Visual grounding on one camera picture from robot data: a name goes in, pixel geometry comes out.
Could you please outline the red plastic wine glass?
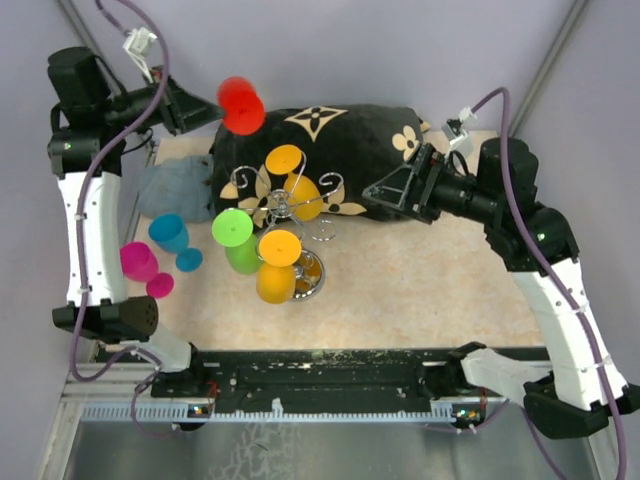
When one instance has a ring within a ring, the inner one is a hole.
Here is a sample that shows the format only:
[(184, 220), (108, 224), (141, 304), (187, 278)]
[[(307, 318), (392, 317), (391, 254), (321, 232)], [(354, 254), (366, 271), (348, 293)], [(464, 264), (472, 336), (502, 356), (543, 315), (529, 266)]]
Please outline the red plastic wine glass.
[(264, 104), (254, 85), (244, 77), (224, 80), (217, 90), (217, 102), (224, 111), (222, 124), (233, 134), (252, 135), (265, 121)]

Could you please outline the blue plastic wine glass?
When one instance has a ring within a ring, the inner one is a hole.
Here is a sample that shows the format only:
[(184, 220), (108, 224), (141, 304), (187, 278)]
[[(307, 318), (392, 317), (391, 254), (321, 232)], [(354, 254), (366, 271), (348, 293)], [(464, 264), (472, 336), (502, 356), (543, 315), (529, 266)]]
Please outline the blue plastic wine glass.
[(163, 251), (175, 254), (176, 268), (183, 273), (197, 270), (203, 263), (202, 252), (190, 246), (190, 236), (182, 218), (174, 213), (156, 217), (148, 228), (150, 239)]

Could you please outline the magenta plastic wine glass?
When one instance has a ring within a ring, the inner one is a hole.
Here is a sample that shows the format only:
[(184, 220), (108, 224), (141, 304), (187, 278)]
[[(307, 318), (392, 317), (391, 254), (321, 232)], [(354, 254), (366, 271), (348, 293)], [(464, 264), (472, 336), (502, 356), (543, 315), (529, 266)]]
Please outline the magenta plastic wine glass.
[(156, 255), (143, 242), (129, 242), (120, 248), (121, 267), (125, 277), (144, 283), (146, 293), (161, 299), (168, 296), (174, 288), (174, 278), (159, 269)]

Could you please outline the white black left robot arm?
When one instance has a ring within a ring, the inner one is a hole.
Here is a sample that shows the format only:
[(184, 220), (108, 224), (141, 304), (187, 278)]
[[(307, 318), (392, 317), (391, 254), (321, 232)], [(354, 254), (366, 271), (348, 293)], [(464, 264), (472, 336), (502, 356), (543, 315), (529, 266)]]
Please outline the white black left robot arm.
[(87, 47), (69, 47), (48, 59), (58, 95), (51, 110), (47, 150), (66, 212), (69, 286), (54, 325), (82, 338), (118, 344), (162, 372), (184, 395), (201, 394), (208, 373), (192, 363), (192, 345), (162, 326), (150, 296), (131, 297), (121, 268), (117, 232), (121, 158), (126, 138), (163, 125), (179, 135), (220, 119), (219, 106), (190, 94), (162, 65), (145, 87), (111, 92), (98, 58)]

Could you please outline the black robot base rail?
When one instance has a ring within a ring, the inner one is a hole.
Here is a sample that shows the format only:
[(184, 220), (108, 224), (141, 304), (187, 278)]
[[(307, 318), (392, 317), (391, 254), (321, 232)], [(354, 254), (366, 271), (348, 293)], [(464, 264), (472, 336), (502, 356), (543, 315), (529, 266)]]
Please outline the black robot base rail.
[(442, 349), (197, 351), (151, 395), (182, 407), (181, 428), (213, 421), (424, 422), (479, 427), (506, 404), (445, 383)]

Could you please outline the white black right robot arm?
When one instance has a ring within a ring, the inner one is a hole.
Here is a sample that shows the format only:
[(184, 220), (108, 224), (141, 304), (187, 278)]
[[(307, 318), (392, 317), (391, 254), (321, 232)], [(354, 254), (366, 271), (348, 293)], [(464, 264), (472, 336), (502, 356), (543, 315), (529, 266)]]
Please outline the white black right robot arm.
[(639, 388), (613, 364), (602, 341), (593, 350), (586, 327), (595, 319), (586, 298), (579, 249), (566, 217), (537, 201), (539, 162), (527, 144), (497, 138), (482, 143), (475, 174), (459, 174), (433, 145), (364, 189), (364, 199), (430, 224), (441, 213), (483, 225), (491, 250), (523, 293), (543, 334), (551, 367), (513, 360), (471, 342), (447, 355), (423, 380), (432, 397), (486, 388), (523, 407), (550, 439), (588, 437), (614, 412), (639, 408)]

